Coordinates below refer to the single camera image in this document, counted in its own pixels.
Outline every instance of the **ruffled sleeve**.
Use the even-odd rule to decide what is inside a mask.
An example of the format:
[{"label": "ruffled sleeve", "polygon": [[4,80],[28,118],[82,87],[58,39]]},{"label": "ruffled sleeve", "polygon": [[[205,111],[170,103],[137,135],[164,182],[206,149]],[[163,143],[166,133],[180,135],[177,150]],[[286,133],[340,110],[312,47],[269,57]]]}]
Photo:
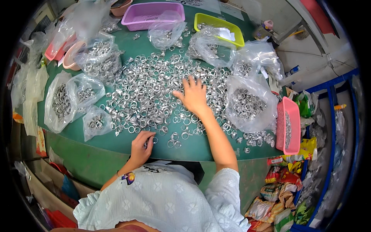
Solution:
[{"label": "ruffled sleeve", "polygon": [[225,168],[217,172],[205,191],[211,207],[234,221],[243,231],[250,227],[240,212],[240,175],[236,170]]},{"label": "ruffled sleeve", "polygon": [[87,221],[90,211],[94,207],[96,201],[98,200],[101,192],[96,191],[95,193],[89,193],[87,197],[81,198],[79,200],[79,204],[73,210],[73,215],[75,216],[78,226],[80,228],[80,224],[82,222]]}]

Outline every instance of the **yellow-green plastic basket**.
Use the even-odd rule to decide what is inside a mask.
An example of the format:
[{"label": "yellow-green plastic basket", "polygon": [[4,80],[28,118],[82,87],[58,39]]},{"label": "yellow-green plastic basket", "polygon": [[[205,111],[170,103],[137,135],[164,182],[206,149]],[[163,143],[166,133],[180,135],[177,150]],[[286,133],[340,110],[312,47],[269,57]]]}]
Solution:
[{"label": "yellow-green plastic basket", "polygon": [[236,39],[236,41],[230,41],[228,39],[224,39],[224,38],[218,36],[219,39],[228,41],[228,42],[234,44],[236,47],[245,46],[245,41],[243,40],[241,29],[239,27],[237,27],[236,25],[234,25],[233,23],[224,21],[222,19],[218,19],[216,17],[210,16],[210,15],[207,15],[207,14],[197,13],[194,16],[194,29],[196,31],[200,31],[197,28],[197,24],[199,24],[199,23],[207,23],[207,24],[209,24],[213,27],[225,27],[225,28],[229,29],[231,32],[234,32],[234,38]]}]

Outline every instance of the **blue metal shelf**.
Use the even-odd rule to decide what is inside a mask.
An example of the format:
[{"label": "blue metal shelf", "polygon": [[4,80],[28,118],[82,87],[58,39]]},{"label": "blue metal shelf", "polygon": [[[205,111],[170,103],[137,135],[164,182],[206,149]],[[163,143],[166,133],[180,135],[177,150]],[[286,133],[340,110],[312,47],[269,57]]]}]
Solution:
[{"label": "blue metal shelf", "polygon": [[[350,71],[350,72],[348,72],[344,75],[338,76],[338,77],[336,77],[336,78],[334,78],[330,81],[327,81],[325,83],[322,83],[320,85],[317,85],[315,87],[312,87],[312,88],[309,88],[309,89],[306,90],[309,93],[313,93],[313,92],[317,92],[317,91],[320,91],[320,90],[323,90],[323,89],[327,89],[327,94],[328,94],[329,103],[330,103],[331,126],[332,126],[331,157],[330,157],[329,168],[328,168],[328,171],[327,171],[327,174],[326,174],[325,184],[324,184],[323,189],[321,191],[321,195],[319,197],[319,200],[318,200],[318,203],[315,207],[315,210],[314,210],[313,214],[311,215],[311,217],[309,219],[309,222],[305,226],[294,224],[291,228],[292,232],[300,232],[300,231],[319,232],[319,231],[321,231],[320,229],[310,228],[309,225],[312,223],[314,217],[316,216],[316,214],[318,212],[318,209],[319,209],[319,207],[320,207],[320,205],[323,201],[323,197],[326,194],[326,192],[328,190],[329,183],[330,183],[330,177],[331,177],[332,168],[333,168],[333,164],[334,164],[335,142],[336,142],[336,132],[335,132],[336,123],[335,123],[334,106],[338,104],[337,97],[336,97],[335,85],[339,84],[343,81],[348,82],[348,84],[350,86],[351,96],[352,96],[352,105],[353,105],[352,107],[353,107],[353,111],[354,111],[353,114],[354,114],[354,119],[355,119],[354,120],[354,122],[355,122],[354,123],[355,124],[354,153],[353,153],[353,159],[352,159],[353,162],[352,162],[351,170],[350,170],[349,176],[348,176],[348,181],[347,181],[347,184],[346,184],[346,187],[345,187],[345,190],[344,190],[344,194],[343,194],[342,199],[341,199],[341,206],[338,207],[337,210],[335,211],[335,213],[333,214],[333,217],[331,218],[329,225],[335,220],[336,216],[341,211],[342,206],[344,205],[345,201],[348,199],[350,189],[352,188],[352,183],[354,181],[354,177],[355,177],[355,175],[357,173],[357,169],[358,169],[359,118],[358,118],[357,100],[355,98],[355,93],[354,93],[354,90],[352,88],[352,83],[351,83],[353,75],[358,75],[358,74],[359,74],[359,69],[356,68],[356,69],[353,69],[352,71]],[[302,180],[305,178],[305,174],[306,174],[306,171],[307,171],[307,166],[308,166],[308,162],[306,161],[304,163],[304,167],[303,167],[303,174],[302,174],[302,177],[301,177]],[[295,205],[296,205],[299,197],[300,197],[300,191],[298,191],[298,193],[295,196],[295,199],[294,199],[294,204]]]}]

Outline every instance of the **green table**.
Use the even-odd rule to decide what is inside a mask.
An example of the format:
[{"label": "green table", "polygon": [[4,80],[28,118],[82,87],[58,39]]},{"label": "green table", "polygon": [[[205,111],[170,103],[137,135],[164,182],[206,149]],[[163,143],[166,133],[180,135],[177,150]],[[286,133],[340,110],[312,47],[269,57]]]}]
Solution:
[{"label": "green table", "polygon": [[[149,0],[136,0],[135,3],[143,3],[143,2],[151,2]],[[187,26],[191,29],[193,28],[193,21],[194,15],[196,13],[205,13],[212,16],[220,16],[212,12],[208,12],[205,10],[201,10],[198,8],[184,6],[185,12],[185,21],[188,23]],[[226,13],[222,13],[223,16],[226,18],[227,21],[234,23],[235,25],[239,26],[244,36],[245,41],[253,40],[252,32],[255,26],[250,22],[247,14],[243,13],[245,21],[241,21],[233,16],[230,16]],[[129,31],[126,26],[118,24],[122,30],[112,33],[112,35],[116,36],[115,43],[118,45],[119,49],[126,50],[124,55],[121,55],[121,60],[124,63],[129,57],[135,58],[137,55],[144,54],[145,56],[149,56],[152,52],[159,52],[159,50],[155,49],[147,38],[147,30],[143,31]],[[133,40],[133,36],[139,33],[140,38],[137,40]],[[188,42],[191,37],[184,37],[183,43],[186,45],[184,51],[186,51],[188,47]],[[169,58],[174,52],[169,50],[166,51],[165,59]],[[207,63],[202,61],[204,66],[210,66]],[[45,97],[47,95],[47,91],[49,85],[55,78],[56,74],[60,73],[62,70],[65,70],[63,66],[54,67],[54,62],[51,62],[47,66],[47,72],[49,74],[49,79],[45,86]],[[82,71],[72,71],[70,69],[65,70],[75,76]],[[112,92],[112,88],[106,86],[106,92]],[[102,97],[95,105],[99,106],[101,104],[105,104],[107,97]],[[48,127],[44,124],[44,106],[45,102],[38,103],[38,125],[46,130],[49,130]],[[184,161],[213,161],[213,157],[211,155],[209,142],[207,137],[204,135],[193,135],[190,136],[187,140],[179,139],[181,141],[182,147],[180,148],[168,148],[167,141],[170,139],[170,135],[172,132],[178,132],[181,134],[181,127],[182,124],[174,124],[173,122],[168,125],[169,132],[161,136],[159,134],[156,135],[158,138],[158,143],[154,145],[152,156],[151,158],[156,159],[166,159],[166,160],[184,160]],[[137,136],[136,133],[130,134],[127,130],[123,130],[117,137],[115,136],[115,132],[109,132],[105,135],[95,136],[91,140],[84,142],[84,135],[83,135],[83,125],[82,125],[82,117],[77,119],[76,121],[68,124],[65,129],[59,134],[63,137],[68,139],[74,140],[79,143],[84,143],[93,147],[102,148],[109,151],[120,152],[124,154],[131,153],[131,141],[135,139]],[[249,159],[260,159],[260,158],[267,158],[273,156],[282,155],[282,151],[279,151],[275,148],[271,148],[270,145],[263,142],[261,147],[250,147],[251,152],[249,154],[245,154],[243,152],[244,147],[246,147],[246,140],[244,140],[241,144],[237,144],[231,136],[227,135],[228,139],[230,140],[233,149],[236,152],[236,156],[238,160],[249,160]],[[242,132],[238,131],[238,137],[242,137]]]}]

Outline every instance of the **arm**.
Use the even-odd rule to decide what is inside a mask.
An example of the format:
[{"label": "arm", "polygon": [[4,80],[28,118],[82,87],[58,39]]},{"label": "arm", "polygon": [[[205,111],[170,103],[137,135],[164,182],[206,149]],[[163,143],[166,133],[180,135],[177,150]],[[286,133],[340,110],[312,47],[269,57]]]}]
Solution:
[{"label": "arm", "polygon": [[[131,142],[131,157],[126,162],[126,164],[118,171],[117,175],[121,176],[125,173],[128,173],[134,169],[139,168],[142,166],[150,157],[153,148],[153,136],[156,132],[150,131],[141,131],[138,136]],[[144,148],[144,143],[148,140],[147,149]],[[101,188],[103,191],[107,188],[110,184],[112,184],[116,179],[117,175],[115,174],[109,179]]]},{"label": "arm", "polygon": [[188,82],[183,79],[184,95],[178,91],[174,91],[173,95],[179,98],[183,105],[197,115],[204,124],[216,164],[216,172],[226,167],[238,171],[236,154],[206,103],[206,86],[202,85],[200,79],[197,79],[196,84],[191,75],[189,80]]}]

